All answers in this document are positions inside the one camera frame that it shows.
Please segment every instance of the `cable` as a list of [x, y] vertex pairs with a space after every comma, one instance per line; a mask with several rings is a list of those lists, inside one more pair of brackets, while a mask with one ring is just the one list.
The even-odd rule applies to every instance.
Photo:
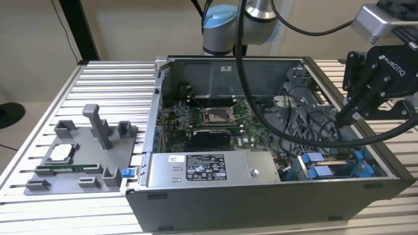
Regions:
[[[290, 115], [292, 115], [292, 104], [290, 104], [290, 102], [289, 102], [289, 99], [286, 99], [286, 117], [285, 117], [282, 132], [286, 131], [286, 128], [288, 128], [288, 126], [289, 126]], [[286, 154], [288, 157], [296, 158], [296, 155], [292, 154], [290, 151], [288, 151], [288, 150], [282, 147], [282, 137], [278, 137], [278, 147], [280, 147], [281, 151]]]
[[197, 0], [189, 0], [189, 1], [190, 1], [190, 3], [194, 5], [196, 11], [197, 11], [200, 17], [202, 18], [202, 11], [201, 11], [201, 7], [200, 7], [200, 5], [198, 5]]
[[206, 17], [206, 13], [208, 13], [208, 9], [209, 9], [209, 5], [210, 5], [212, 1], [213, 0], [206, 0], [206, 2], [204, 3], [202, 17], [201, 17], [201, 34], [202, 34], [204, 20], [205, 20], [205, 17]]
[[241, 90], [249, 105], [249, 108], [252, 110], [252, 113], [258, 120], [258, 122], [262, 124], [262, 126], [277, 136], [281, 137], [286, 141], [292, 141], [298, 144], [305, 144], [313, 147], [324, 147], [324, 148], [348, 148], [348, 147], [356, 147], [356, 146], [363, 146], [368, 145], [376, 142], [385, 141], [401, 133], [404, 133], [407, 130], [409, 130], [416, 124], [418, 124], [418, 115], [413, 115], [403, 124], [400, 124], [397, 127], [391, 129], [389, 131], [380, 133], [375, 136], [353, 140], [353, 141], [311, 141], [305, 140], [297, 137], [293, 137], [288, 134], [285, 134], [282, 131], [277, 130], [264, 119], [248, 86], [246, 78], [245, 78], [245, 73], [244, 73], [244, 67], [242, 67], [242, 59], [241, 59], [241, 51], [240, 51], [240, 46], [241, 46], [241, 37], [242, 37], [242, 16], [244, 16], [244, 6], [245, 6], [245, 0], [240, 0], [238, 2], [238, 9], [237, 9], [237, 23], [236, 23], [236, 47], [234, 47], [234, 60], [236, 60], [236, 69], [238, 73], [238, 81], [241, 85]]
[[273, 14], [276, 16], [276, 18], [278, 19], [278, 21], [294, 32], [303, 34], [303, 35], [307, 35], [307, 36], [313, 36], [313, 37], [317, 37], [317, 36], [324, 36], [324, 35], [328, 35], [339, 30], [341, 30], [343, 28], [345, 28], [347, 26], [351, 25], [352, 21], [348, 21], [345, 23], [343, 23], [340, 26], [335, 27], [333, 29], [329, 29], [324, 32], [308, 32], [308, 31], [304, 31], [298, 28], [296, 28], [294, 26], [292, 26], [284, 19], [282, 17], [280, 16], [276, 8], [274, 8], [274, 4], [273, 4], [273, 0], [269, 0], [269, 4], [270, 4], [270, 8], [272, 8], [272, 11], [273, 11]]
[[324, 128], [327, 127], [327, 125], [329, 124], [329, 123], [332, 123], [332, 121], [325, 121], [324, 122], [324, 124], [320, 126], [320, 128], [319, 128], [319, 135], [316, 136], [316, 141], [319, 141], [319, 139], [320, 139], [320, 137], [321, 137], [321, 131], [324, 130]]
[[71, 49], [71, 45], [70, 45], [69, 37], [67, 37], [67, 32], [66, 32], [66, 29], [65, 29], [65, 27], [63, 27], [62, 21], [59, 20], [59, 15], [58, 15], [57, 8], [54, 7], [53, 0], [50, 0], [50, 3], [51, 3], [53, 10], [54, 10], [54, 13], [55, 13], [57, 18], [58, 18], [58, 21], [59, 21], [59, 25], [61, 25], [61, 27], [62, 27], [62, 29], [63, 29], [63, 32], [65, 32], [65, 37], [66, 37], [66, 42], [67, 42], [67, 46], [69, 46], [70, 52], [71, 52], [71, 54], [73, 54], [73, 57], [75, 58], [75, 63], [78, 63], [78, 58], [77, 58], [75, 53], [73, 52], [73, 49]]
[[2, 147], [2, 148], [7, 148], [7, 149], [14, 150], [14, 151], [18, 151], [18, 149], [11, 148], [11, 147], [9, 147], [9, 146], [5, 146], [5, 145], [2, 145], [2, 144], [0, 144], [0, 147]]

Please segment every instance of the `motherboard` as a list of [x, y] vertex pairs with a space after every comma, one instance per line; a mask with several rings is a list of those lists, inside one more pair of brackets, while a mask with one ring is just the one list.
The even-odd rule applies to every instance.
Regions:
[[252, 116], [244, 99], [180, 100], [162, 110], [166, 152], [250, 151], [277, 152], [272, 133]]

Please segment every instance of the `screw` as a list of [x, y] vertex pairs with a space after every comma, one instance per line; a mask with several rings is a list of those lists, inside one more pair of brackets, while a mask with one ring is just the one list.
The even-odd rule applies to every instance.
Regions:
[[401, 14], [401, 15], [405, 15], [407, 12], [408, 12], [408, 10], [407, 10], [405, 8], [403, 8], [403, 9], [400, 10], [400, 14]]
[[418, 45], [413, 42], [407, 43], [407, 46], [409, 47], [409, 49], [412, 49], [413, 51], [418, 50]]

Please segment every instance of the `black pole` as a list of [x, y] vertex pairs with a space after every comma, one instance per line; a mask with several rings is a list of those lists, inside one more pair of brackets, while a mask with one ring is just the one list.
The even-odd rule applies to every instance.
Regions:
[[67, 26], [83, 61], [100, 60], [79, 0], [59, 0]]

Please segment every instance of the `sticker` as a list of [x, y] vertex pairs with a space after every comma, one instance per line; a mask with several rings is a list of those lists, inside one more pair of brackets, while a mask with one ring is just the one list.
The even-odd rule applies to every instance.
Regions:
[[221, 72], [230, 72], [230, 70], [232, 70], [232, 66], [221, 66], [220, 67]]
[[188, 181], [226, 180], [222, 154], [186, 155], [185, 168]]
[[182, 163], [184, 162], [184, 155], [168, 155], [168, 162], [169, 163]]

